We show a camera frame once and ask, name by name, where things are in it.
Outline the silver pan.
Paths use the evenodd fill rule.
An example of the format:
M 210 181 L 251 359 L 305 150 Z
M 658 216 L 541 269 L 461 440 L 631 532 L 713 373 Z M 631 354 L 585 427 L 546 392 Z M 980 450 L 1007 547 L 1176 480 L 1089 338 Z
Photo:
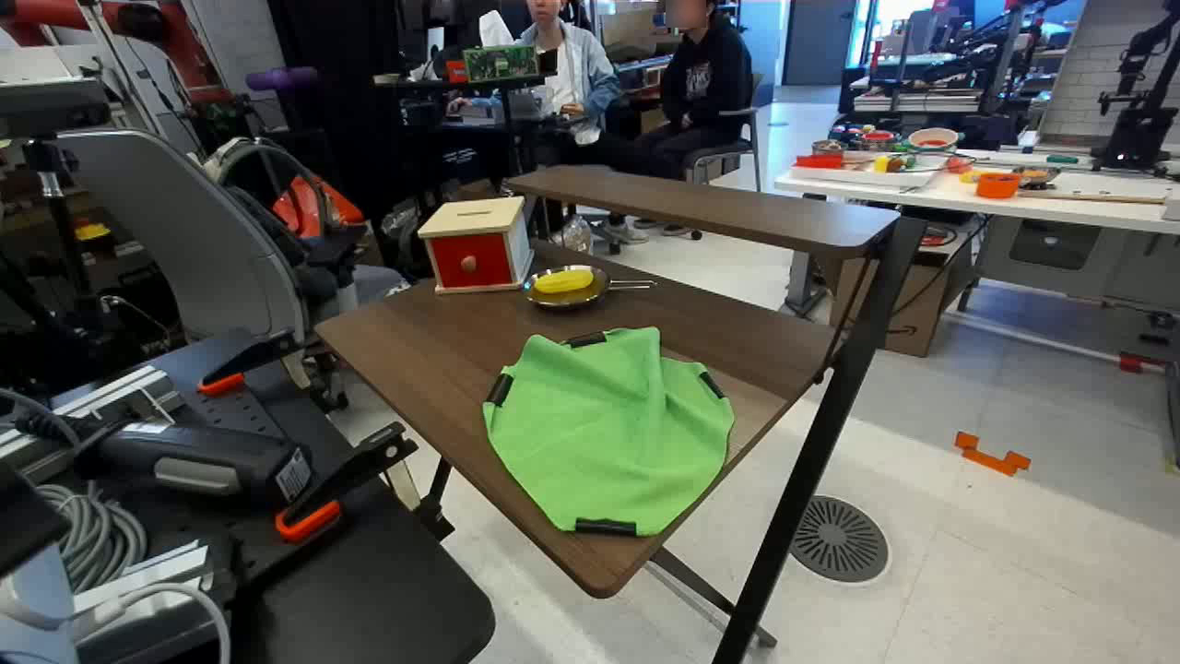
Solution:
M 573 309 L 573 307 L 598 302 L 604 293 L 650 293 L 650 279 L 610 275 L 610 272 L 598 269 L 598 266 L 591 266 L 591 269 L 598 272 L 598 279 L 595 279 L 585 293 L 564 295 L 564 300 L 541 300 L 541 295 L 535 295 L 535 293 L 532 293 L 532 279 L 537 275 L 537 272 L 535 272 L 535 275 L 529 279 L 529 300 L 532 300 L 535 307 L 541 307 L 541 309 Z

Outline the green microfiber cloth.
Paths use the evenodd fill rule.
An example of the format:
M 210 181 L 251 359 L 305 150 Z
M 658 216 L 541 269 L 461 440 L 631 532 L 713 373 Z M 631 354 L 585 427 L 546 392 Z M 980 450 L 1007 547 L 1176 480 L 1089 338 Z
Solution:
M 729 395 L 658 328 L 532 337 L 484 397 L 504 472 L 564 536 L 666 532 L 723 472 Z

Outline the red wooden box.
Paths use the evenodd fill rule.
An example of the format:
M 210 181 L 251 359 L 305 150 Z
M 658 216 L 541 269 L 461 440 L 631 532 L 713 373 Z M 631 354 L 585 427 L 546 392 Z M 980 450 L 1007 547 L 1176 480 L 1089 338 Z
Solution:
M 443 202 L 416 235 L 429 248 L 439 293 L 503 293 L 520 288 L 532 272 L 520 196 Z

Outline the black orange clamp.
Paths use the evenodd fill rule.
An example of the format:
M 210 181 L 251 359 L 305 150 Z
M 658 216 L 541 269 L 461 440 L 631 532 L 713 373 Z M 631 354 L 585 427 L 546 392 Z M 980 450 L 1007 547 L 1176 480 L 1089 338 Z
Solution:
M 272 532 L 283 542 L 311 542 L 334 526 L 347 512 L 344 497 L 362 484 L 377 480 L 402 456 L 409 456 L 416 444 L 406 437 L 402 423 L 379 427 L 377 437 L 362 440 L 354 454 L 327 472 L 316 487 L 311 487 L 298 502 L 272 515 Z

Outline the person in light jacket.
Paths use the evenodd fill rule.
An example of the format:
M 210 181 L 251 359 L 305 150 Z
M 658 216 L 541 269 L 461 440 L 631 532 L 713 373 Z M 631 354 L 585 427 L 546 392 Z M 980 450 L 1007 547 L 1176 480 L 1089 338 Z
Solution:
M 564 18 L 564 0 L 529 0 L 523 43 L 551 54 L 558 69 L 535 89 L 537 113 L 558 118 L 580 146 L 604 135 L 604 113 L 620 98 L 604 43 Z

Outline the person in black hoodie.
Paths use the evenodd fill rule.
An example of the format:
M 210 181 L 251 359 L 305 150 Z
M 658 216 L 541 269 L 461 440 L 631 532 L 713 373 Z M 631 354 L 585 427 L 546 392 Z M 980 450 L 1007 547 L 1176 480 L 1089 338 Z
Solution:
M 617 155 L 623 173 L 687 178 L 701 146 L 743 135 L 739 109 L 752 105 L 752 54 L 717 0 L 675 4 L 680 47 L 661 75 L 665 124 L 627 141 Z

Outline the green circuit board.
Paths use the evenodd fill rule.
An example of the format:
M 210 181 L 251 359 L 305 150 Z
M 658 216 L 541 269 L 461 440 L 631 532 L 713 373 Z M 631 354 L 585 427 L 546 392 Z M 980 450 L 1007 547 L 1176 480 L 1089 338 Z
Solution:
M 465 75 L 472 84 L 529 82 L 537 75 L 532 43 L 470 47 Z

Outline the orange black backpack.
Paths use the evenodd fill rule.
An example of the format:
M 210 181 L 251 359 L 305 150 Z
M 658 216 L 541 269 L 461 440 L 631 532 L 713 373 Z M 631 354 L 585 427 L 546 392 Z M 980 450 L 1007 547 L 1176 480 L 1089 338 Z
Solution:
M 231 135 L 203 157 L 203 170 L 231 193 L 298 272 L 352 279 L 365 213 L 287 146 Z

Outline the round floor drain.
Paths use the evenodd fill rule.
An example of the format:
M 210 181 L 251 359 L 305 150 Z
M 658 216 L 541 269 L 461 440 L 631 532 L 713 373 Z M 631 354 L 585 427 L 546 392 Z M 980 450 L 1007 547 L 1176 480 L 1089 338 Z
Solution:
M 879 578 L 888 563 L 884 532 L 853 502 L 810 497 L 788 552 L 816 574 L 835 583 Z

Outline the grey chair back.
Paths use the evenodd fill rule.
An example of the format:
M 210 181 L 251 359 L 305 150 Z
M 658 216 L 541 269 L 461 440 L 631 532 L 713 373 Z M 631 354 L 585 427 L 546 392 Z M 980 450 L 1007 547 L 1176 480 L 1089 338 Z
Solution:
M 183 150 L 141 130 L 58 134 L 75 181 L 143 245 L 164 269 L 182 328 L 311 337 L 296 269 L 266 230 Z

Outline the orange bowl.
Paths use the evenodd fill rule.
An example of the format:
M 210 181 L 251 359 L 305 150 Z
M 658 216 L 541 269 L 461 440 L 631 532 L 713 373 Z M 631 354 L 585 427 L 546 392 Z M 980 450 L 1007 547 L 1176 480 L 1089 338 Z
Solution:
M 976 196 L 980 198 L 1015 198 L 1023 189 L 1023 178 L 1015 173 L 980 173 L 976 178 Z

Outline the black handheld tool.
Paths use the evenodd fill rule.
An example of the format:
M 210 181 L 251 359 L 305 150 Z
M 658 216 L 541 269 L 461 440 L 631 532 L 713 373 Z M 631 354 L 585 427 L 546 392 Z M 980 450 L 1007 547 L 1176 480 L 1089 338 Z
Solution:
M 95 446 L 114 470 L 146 472 L 157 487 L 296 502 L 315 484 L 315 460 L 298 444 L 192 423 L 126 423 Z

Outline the white work table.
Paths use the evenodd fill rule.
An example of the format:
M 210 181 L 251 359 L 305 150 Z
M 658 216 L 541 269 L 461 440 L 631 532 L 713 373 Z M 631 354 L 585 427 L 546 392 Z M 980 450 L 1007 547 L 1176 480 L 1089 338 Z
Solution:
M 1180 235 L 1176 181 L 1095 170 L 1077 155 L 960 146 L 917 155 L 902 173 L 880 173 L 873 150 L 848 150 L 840 170 L 792 161 L 776 178 L 776 189 L 854 202 Z

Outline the black table leg frame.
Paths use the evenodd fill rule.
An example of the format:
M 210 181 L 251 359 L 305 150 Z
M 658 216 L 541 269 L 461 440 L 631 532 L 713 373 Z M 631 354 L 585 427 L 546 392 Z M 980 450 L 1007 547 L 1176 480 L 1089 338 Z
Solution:
M 720 594 L 704 574 L 698 574 L 671 550 L 658 550 L 652 556 L 652 563 L 666 572 L 680 588 L 687 588 L 690 594 L 698 594 L 701 600 L 723 612 L 723 638 L 713 653 L 713 664 L 743 664 L 752 644 L 777 644 L 777 638 L 762 632 L 761 621 L 776 598 L 777 574 L 788 561 L 788 547 L 837 450 L 837 440 L 867 379 L 873 352 L 884 343 L 894 307 L 917 256 L 923 230 L 926 230 L 923 216 L 900 213 L 888 224 L 888 232 L 869 248 L 879 272 L 867 283 L 862 309 L 837 323 L 835 346 L 826 352 L 826 365 L 835 368 L 835 375 L 822 392 L 822 402 L 810 417 L 810 427 L 799 444 L 788 480 L 777 494 L 777 507 L 761 537 L 761 550 L 743 583 L 743 594 L 739 598 Z

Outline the orange floor bracket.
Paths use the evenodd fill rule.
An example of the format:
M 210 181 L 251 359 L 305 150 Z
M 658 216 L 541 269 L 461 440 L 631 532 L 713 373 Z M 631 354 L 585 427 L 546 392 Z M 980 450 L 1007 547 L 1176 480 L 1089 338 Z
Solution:
M 1028 466 L 1034 466 L 1034 460 L 1028 460 L 1024 454 L 1018 454 L 1018 450 L 987 454 L 975 432 L 955 432 L 955 450 L 960 450 L 967 460 L 975 460 L 975 466 L 980 466 L 980 470 L 993 470 L 993 472 L 998 472 L 998 477 L 1018 477 L 1018 472 L 1028 472 Z

